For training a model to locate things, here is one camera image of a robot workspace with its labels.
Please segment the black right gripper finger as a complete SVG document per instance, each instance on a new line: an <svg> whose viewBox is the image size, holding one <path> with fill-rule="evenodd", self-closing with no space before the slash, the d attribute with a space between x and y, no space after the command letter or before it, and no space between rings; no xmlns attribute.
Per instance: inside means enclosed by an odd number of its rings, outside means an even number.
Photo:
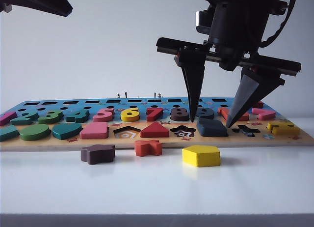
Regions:
<svg viewBox="0 0 314 227"><path fill-rule="evenodd" d="M188 94L190 120L194 121L204 79L205 53L194 47L183 46L179 48L174 60L183 72Z"/></svg>
<svg viewBox="0 0 314 227"><path fill-rule="evenodd" d="M277 87L284 85L281 73L266 68L243 67L241 81L226 120L226 126L231 127L253 105L262 100Z"/></svg>

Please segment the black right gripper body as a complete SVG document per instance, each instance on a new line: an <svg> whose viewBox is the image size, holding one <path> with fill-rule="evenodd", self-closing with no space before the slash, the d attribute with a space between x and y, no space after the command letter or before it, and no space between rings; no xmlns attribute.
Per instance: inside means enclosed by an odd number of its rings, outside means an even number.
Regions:
<svg viewBox="0 0 314 227"><path fill-rule="evenodd" d="M161 37L157 51L176 56L180 47L194 47L205 53L205 62L219 63L227 71L237 66L266 68L281 74L296 76L301 64L295 61L261 56L259 41L269 12L236 2L218 2L196 12L196 30L208 35L202 44Z"/></svg>

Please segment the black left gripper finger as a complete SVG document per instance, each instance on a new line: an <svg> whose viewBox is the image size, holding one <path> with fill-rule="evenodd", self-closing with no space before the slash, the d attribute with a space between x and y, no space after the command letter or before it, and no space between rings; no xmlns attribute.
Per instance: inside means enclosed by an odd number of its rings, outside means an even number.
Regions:
<svg viewBox="0 0 314 227"><path fill-rule="evenodd" d="M70 15L73 10L68 0L0 0L0 11L11 11L11 5L27 7L63 17Z"/></svg>

